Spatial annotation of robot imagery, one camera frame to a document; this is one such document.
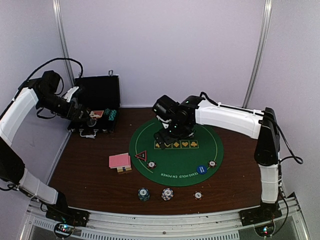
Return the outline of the blue tan chip stack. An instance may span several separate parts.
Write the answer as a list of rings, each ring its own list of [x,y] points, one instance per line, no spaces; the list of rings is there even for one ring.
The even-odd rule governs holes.
[[[164,188],[161,193],[161,198],[164,201],[169,201],[173,198],[174,191],[171,188]]]

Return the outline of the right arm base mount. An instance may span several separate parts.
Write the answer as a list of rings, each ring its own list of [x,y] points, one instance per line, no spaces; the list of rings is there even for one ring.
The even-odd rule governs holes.
[[[270,209],[264,209],[262,207],[245,209],[239,212],[242,226],[268,222],[274,218],[279,218],[281,216],[282,212],[280,210],[272,211]]]

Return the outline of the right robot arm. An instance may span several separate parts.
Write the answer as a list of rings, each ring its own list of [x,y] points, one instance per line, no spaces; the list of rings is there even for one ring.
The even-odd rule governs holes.
[[[183,102],[163,95],[155,102],[152,111],[162,124],[162,129],[154,134],[161,149],[177,140],[191,138],[195,134],[195,125],[218,127],[257,140],[254,160],[260,169],[262,193],[256,216],[266,221],[276,212],[283,161],[280,140],[285,136],[272,108],[255,110],[224,105],[201,92]]]

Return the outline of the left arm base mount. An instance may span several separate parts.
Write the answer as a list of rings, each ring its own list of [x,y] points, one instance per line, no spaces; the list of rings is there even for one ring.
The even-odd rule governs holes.
[[[86,227],[90,213],[86,210],[68,208],[66,212],[49,208],[45,214],[46,218],[65,223],[74,227]]]

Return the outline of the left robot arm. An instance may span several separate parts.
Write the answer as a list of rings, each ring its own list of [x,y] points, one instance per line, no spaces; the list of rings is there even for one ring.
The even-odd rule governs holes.
[[[46,109],[62,119],[72,122],[91,120],[90,109],[78,102],[83,92],[81,86],[72,86],[66,92],[58,91],[62,77],[53,70],[45,71],[41,77],[34,75],[56,57],[37,67],[17,88],[14,97],[0,115],[0,178],[27,196],[37,198],[52,208],[52,213],[61,222],[72,218],[72,211],[64,193],[48,186],[27,169],[22,158],[14,151],[13,143],[24,121],[32,109]]]

